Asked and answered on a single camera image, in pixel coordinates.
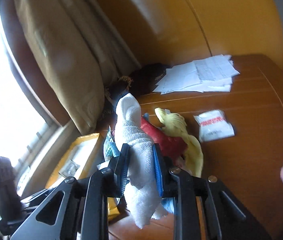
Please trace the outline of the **blue terry towel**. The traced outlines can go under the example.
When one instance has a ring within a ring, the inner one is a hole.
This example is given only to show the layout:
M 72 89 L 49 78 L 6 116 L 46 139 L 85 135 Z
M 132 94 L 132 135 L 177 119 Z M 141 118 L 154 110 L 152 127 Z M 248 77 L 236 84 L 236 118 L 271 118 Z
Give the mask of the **blue terry towel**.
M 103 156 L 105 161 L 110 161 L 113 157 L 118 157 L 120 151 L 118 150 L 111 127 L 109 126 L 104 143 L 103 143 Z

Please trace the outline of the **red fabric pouch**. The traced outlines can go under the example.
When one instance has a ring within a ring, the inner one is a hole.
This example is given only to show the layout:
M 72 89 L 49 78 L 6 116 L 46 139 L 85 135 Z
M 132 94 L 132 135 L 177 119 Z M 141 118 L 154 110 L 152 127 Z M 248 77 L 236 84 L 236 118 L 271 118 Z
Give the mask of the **red fabric pouch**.
M 155 144 L 158 144 L 161 154 L 169 157 L 175 162 L 187 149 L 187 144 L 181 137 L 170 137 L 163 131 L 153 126 L 144 117 L 141 118 L 141 129 L 151 137 Z

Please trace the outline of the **white towel cloth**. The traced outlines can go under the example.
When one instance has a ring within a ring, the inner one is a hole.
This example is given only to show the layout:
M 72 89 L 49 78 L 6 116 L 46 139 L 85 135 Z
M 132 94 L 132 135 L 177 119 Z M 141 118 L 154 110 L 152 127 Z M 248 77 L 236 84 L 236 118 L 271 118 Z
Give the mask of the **white towel cloth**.
M 167 215 L 156 185 L 154 141 L 141 129 L 141 108 L 132 94 L 118 101 L 116 114 L 115 144 L 119 150 L 127 144 L 130 153 L 124 197 L 136 226 L 142 229 L 152 218 L 159 220 Z

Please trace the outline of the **yellow cloth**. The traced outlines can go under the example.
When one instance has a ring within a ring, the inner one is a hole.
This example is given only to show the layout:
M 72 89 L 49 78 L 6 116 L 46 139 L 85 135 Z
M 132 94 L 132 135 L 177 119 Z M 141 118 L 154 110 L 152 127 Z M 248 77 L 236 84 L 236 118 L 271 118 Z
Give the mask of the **yellow cloth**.
M 156 108 L 154 111 L 163 124 L 163 132 L 170 137 L 181 137 L 187 144 L 188 148 L 184 152 L 185 166 L 193 176 L 201 178 L 204 155 L 197 138 L 188 133 L 184 117 L 178 113 L 166 113 L 162 108 Z

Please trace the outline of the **yellow shallow box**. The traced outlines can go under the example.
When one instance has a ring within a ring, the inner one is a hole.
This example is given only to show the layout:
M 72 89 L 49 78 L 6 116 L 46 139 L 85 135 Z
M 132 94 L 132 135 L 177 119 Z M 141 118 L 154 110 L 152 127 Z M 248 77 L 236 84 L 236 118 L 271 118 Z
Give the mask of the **yellow shallow box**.
M 100 133 L 76 138 L 54 168 L 45 188 L 52 189 L 69 176 L 77 180 L 88 178 L 106 167 L 109 161 L 105 161 L 103 156 L 104 140 Z

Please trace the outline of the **white packet red text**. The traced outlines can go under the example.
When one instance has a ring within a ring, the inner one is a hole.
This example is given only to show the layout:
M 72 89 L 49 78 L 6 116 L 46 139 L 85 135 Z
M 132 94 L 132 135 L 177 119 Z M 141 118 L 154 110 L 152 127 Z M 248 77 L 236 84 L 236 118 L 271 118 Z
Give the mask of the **white packet red text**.
M 199 124 L 199 142 L 209 142 L 218 139 L 233 137 L 234 128 L 227 122 L 221 110 L 212 110 L 194 116 Z

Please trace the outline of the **dark fringed scarf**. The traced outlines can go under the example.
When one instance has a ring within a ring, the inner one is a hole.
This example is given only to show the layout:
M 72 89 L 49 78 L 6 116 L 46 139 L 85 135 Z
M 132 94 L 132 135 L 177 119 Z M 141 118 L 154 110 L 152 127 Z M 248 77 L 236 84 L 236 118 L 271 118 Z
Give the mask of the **dark fringed scarf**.
M 134 97 L 150 94 L 165 75 L 170 66 L 162 63 L 147 64 L 128 76 L 118 78 L 113 84 L 105 88 L 105 103 L 102 114 L 97 121 L 97 128 L 101 128 L 115 114 L 118 101 L 130 93 Z

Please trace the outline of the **stack of white papers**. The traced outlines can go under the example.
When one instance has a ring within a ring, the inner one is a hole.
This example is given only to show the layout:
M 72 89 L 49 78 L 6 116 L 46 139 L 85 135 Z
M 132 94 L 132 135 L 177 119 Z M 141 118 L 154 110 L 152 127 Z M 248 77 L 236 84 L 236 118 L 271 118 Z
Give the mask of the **stack of white papers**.
M 240 75 L 230 55 L 216 55 L 167 68 L 155 92 L 229 92 L 233 77 Z

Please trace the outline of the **beige curtain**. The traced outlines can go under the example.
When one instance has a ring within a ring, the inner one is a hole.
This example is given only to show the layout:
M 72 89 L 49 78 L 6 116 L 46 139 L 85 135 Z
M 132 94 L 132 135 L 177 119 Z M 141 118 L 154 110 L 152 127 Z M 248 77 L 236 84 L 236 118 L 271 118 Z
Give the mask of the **beige curtain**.
M 14 0 L 27 43 L 77 129 L 96 128 L 104 88 L 140 64 L 96 0 Z

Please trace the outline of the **wooden wardrobe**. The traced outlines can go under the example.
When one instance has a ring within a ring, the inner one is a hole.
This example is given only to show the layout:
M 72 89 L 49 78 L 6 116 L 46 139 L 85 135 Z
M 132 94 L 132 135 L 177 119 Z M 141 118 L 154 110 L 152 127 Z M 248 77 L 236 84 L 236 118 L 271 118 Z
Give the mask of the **wooden wardrobe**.
M 273 0 L 96 0 L 142 64 L 262 54 L 283 68 Z

